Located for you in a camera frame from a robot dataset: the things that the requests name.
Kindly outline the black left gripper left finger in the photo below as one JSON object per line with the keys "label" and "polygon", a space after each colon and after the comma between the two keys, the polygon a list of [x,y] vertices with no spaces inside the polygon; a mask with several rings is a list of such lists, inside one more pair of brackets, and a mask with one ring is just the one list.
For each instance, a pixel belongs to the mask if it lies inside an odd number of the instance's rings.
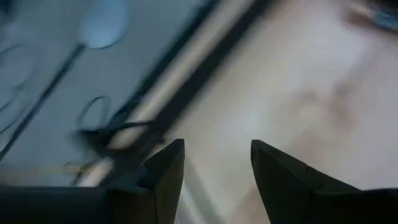
{"label": "black left gripper left finger", "polygon": [[184,140],[176,139],[137,169],[110,182],[111,223],[173,223],[184,162]]}

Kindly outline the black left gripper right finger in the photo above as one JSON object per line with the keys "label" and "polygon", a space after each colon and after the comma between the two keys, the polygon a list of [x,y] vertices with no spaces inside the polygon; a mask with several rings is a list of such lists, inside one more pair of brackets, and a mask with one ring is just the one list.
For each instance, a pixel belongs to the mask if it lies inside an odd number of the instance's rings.
{"label": "black left gripper right finger", "polygon": [[251,164],[271,223],[302,223],[314,190],[357,191],[260,140],[251,141]]}

